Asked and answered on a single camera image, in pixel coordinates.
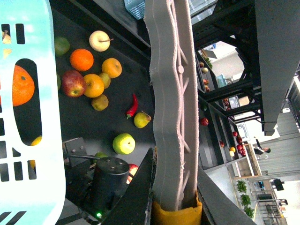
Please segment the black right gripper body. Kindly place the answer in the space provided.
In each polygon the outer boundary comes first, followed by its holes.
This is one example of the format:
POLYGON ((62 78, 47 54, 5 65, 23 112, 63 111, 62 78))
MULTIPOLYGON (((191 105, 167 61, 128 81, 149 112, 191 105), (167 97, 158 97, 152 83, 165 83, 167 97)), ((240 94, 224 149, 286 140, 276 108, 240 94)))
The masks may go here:
POLYGON ((66 198, 82 211, 102 219, 127 187, 129 164, 117 157, 87 154, 83 138, 62 143, 66 198))

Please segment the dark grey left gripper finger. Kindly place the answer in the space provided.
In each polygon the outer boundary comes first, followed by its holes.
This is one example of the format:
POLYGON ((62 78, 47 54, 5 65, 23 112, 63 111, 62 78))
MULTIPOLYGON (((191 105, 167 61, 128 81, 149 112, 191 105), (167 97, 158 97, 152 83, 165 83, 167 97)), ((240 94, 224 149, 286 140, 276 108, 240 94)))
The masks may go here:
POLYGON ((103 220, 103 225, 150 225, 153 183, 156 173, 154 148, 149 148, 124 195, 103 220))

